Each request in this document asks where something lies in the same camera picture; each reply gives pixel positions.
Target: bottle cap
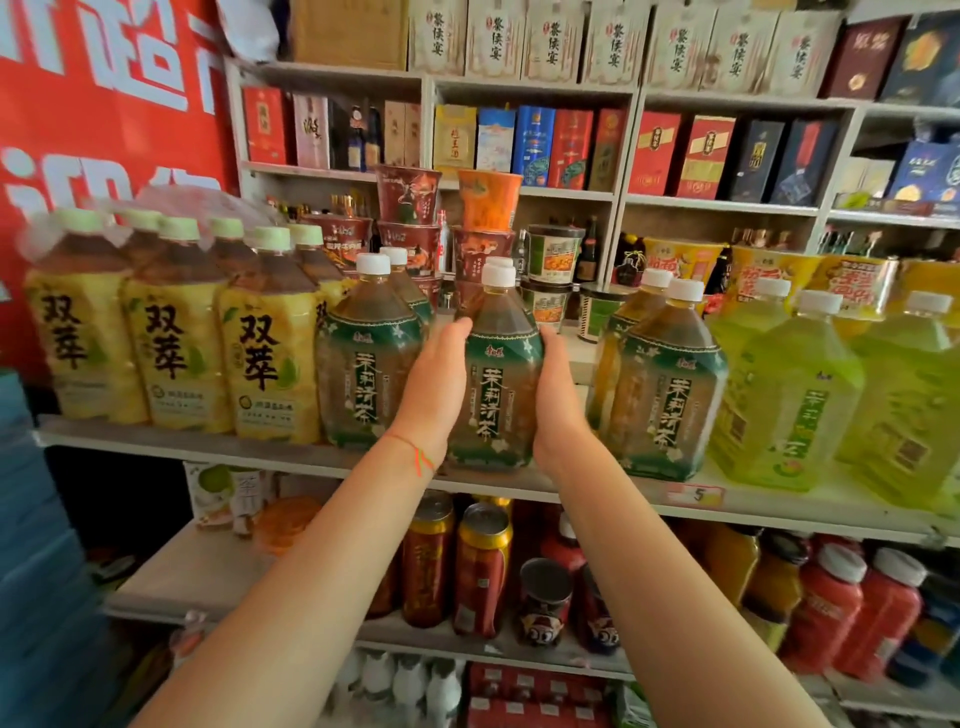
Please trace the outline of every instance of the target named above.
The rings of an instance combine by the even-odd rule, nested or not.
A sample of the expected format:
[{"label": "bottle cap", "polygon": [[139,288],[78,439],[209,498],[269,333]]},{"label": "bottle cap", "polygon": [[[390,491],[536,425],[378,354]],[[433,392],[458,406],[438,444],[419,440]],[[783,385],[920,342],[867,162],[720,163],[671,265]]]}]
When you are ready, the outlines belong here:
[{"label": "bottle cap", "polygon": [[503,255],[489,255],[486,260],[483,261],[484,265],[490,263],[490,265],[497,265],[500,268],[513,268],[514,259],[511,257],[504,257]]},{"label": "bottle cap", "polygon": [[906,309],[927,313],[947,313],[953,305],[953,297],[943,293],[910,291],[906,297]]},{"label": "bottle cap", "polygon": [[264,226],[253,229],[253,246],[258,251],[286,253],[290,250],[290,231],[286,228]]},{"label": "bottle cap", "polygon": [[797,297],[797,309],[804,313],[827,313],[830,316],[840,311],[843,296],[827,291],[801,291]]},{"label": "bottle cap", "polygon": [[324,231],[319,225],[288,225],[290,238],[294,245],[305,248],[322,248],[324,246]]},{"label": "bottle cap", "polygon": [[357,273],[361,276],[389,276],[390,259],[380,253],[358,253]]},{"label": "bottle cap", "polygon": [[673,271],[664,271],[662,268],[647,268],[640,277],[640,285],[649,285],[654,288],[666,288],[673,280]]},{"label": "bottle cap", "polygon": [[160,237],[167,240],[200,240],[200,229],[192,217],[160,219]]},{"label": "bottle cap", "polygon": [[699,303],[704,297],[704,283],[701,280],[672,279],[666,287],[666,297]]},{"label": "bottle cap", "polygon": [[817,553],[817,564],[830,576],[848,584],[859,584],[867,573],[867,563],[839,544],[825,544]]},{"label": "bottle cap", "polygon": [[395,248],[391,245],[381,245],[380,252],[390,259],[391,265],[402,265],[406,267],[408,255],[406,248]]},{"label": "bottle cap", "polygon": [[480,273],[480,281],[495,288],[513,288],[516,285],[516,270],[513,266],[507,268],[505,265],[486,262]]},{"label": "bottle cap", "polygon": [[120,210],[120,219],[128,228],[139,231],[156,232],[160,229],[160,218],[163,217],[155,209],[136,209],[130,207]]},{"label": "bottle cap", "polygon": [[874,569],[908,587],[919,587],[926,579],[926,567],[895,548],[879,549],[874,557]]},{"label": "bottle cap", "polygon": [[99,212],[92,209],[61,207],[54,214],[57,216],[57,222],[68,232],[86,234],[102,232],[104,229],[104,219]]},{"label": "bottle cap", "polygon": [[560,531],[560,535],[565,539],[572,541],[577,540],[577,534],[573,532],[573,525],[570,523],[570,517],[566,514],[566,511],[560,514],[560,522],[557,524],[557,528]]},{"label": "bottle cap", "polygon": [[776,296],[785,299],[790,295],[792,283],[787,279],[757,279],[754,291],[760,296]]},{"label": "bottle cap", "polygon": [[210,232],[214,237],[243,237],[243,220],[238,217],[211,217]]}]

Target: orange noodle cup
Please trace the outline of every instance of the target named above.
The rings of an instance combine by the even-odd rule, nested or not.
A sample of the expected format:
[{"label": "orange noodle cup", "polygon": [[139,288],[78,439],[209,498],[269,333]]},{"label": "orange noodle cup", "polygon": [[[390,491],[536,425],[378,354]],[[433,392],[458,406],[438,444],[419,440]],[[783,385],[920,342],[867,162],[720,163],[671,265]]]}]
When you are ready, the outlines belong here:
[{"label": "orange noodle cup", "polygon": [[841,336],[850,338],[883,320],[896,274],[895,258],[824,255],[807,288],[843,296],[833,323]]},{"label": "orange noodle cup", "polygon": [[902,260],[887,313],[900,313],[913,291],[942,293],[953,297],[953,305],[943,318],[944,326],[960,328],[960,263],[939,260]]},{"label": "orange noodle cup", "polygon": [[706,283],[723,243],[700,243],[695,240],[664,240],[643,238],[647,249],[647,268],[670,271],[674,278],[701,280]]},{"label": "orange noodle cup", "polygon": [[437,248],[440,246],[439,225],[403,225],[380,220],[380,239],[384,245],[406,248],[407,273],[414,278],[433,276],[437,264]]},{"label": "orange noodle cup", "polygon": [[467,230],[453,227],[453,260],[457,280],[479,283],[483,264],[491,255],[511,257],[514,248],[513,231]]},{"label": "orange noodle cup", "polygon": [[514,226],[520,199],[521,175],[477,169],[458,169],[464,227],[468,230],[508,231]]},{"label": "orange noodle cup", "polygon": [[342,271],[355,271],[357,254],[365,253],[373,219],[343,215],[309,215],[304,222],[324,231],[324,250]]},{"label": "orange noodle cup", "polygon": [[819,255],[768,251],[744,245],[732,246],[732,257],[730,281],[723,299],[724,310],[752,301],[756,297],[756,282],[760,279],[789,280],[790,295],[786,307],[791,310],[794,298],[810,283],[821,260]]},{"label": "orange noodle cup", "polygon": [[391,164],[378,164],[373,171],[376,172],[381,220],[404,225],[433,225],[437,222],[440,172]]}]

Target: light green bottle cap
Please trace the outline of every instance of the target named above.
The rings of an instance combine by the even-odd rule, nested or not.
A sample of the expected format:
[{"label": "light green bottle cap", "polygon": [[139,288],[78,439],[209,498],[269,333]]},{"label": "light green bottle cap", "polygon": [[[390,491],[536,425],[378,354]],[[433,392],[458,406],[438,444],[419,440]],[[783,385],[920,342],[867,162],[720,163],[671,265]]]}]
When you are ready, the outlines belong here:
[{"label": "light green bottle cap", "polygon": [[99,212],[92,209],[61,207],[54,214],[57,216],[57,222],[68,232],[88,234],[102,232],[104,229],[104,219]]},{"label": "light green bottle cap", "polygon": [[128,209],[120,210],[120,219],[128,228],[139,231],[156,232],[160,229],[160,218],[163,217],[155,209]]},{"label": "light green bottle cap", "polygon": [[243,220],[238,217],[211,217],[210,232],[214,237],[243,237]]},{"label": "light green bottle cap", "polygon": [[294,245],[321,248],[324,245],[324,231],[319,225],[288,225]]},{"label": "light green bottle cap", "polygon": [[290,231],[286,228],[254,228],[253,246],[258,251],[286,253],[290,250]]},{"label": "light green bottle cap", "polygon": [[160,220],[160,237],[167,240],[200,240],[200,229],[192,217],[164,217]]}]

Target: hand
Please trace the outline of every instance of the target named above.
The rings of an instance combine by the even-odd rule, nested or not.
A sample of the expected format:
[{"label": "hand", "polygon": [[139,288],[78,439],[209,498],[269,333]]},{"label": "hand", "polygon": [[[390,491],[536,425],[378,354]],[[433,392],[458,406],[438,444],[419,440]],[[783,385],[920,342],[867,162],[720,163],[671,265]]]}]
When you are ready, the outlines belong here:
[{"label": "hand", "polygon": [[436,466],[446,456],[446,440],[464,404],[471,328],[473,321],[465,316],[430,334],[410,370],[403,400],[388,430],[423,450]]},{"label": "hand", "polygon": [[544,355],[537,385],[534,459],[541,470],[553,477],[551,470],[561,466],[561,457],[570,450],[571,443],[582,437],[592,437],[592,433],[573,384],[566,342],[550,327],[542,327],[540,336]]}]

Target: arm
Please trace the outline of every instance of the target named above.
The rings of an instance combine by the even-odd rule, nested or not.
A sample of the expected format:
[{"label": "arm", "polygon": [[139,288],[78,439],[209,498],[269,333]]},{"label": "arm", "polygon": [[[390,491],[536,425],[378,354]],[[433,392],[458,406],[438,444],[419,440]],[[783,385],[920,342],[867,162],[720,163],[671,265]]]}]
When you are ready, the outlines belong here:
[{"label": "arm", "polygon": [[470,319],[424,345],[388,430],[330,502],[160,689],[133,728],[306,728],[446,453],[467,386]]},{"label": "arm", "polygon": [[534,457],[557,484],[661,726],[829,726],[593,436],[564,341],[543,334]]}]

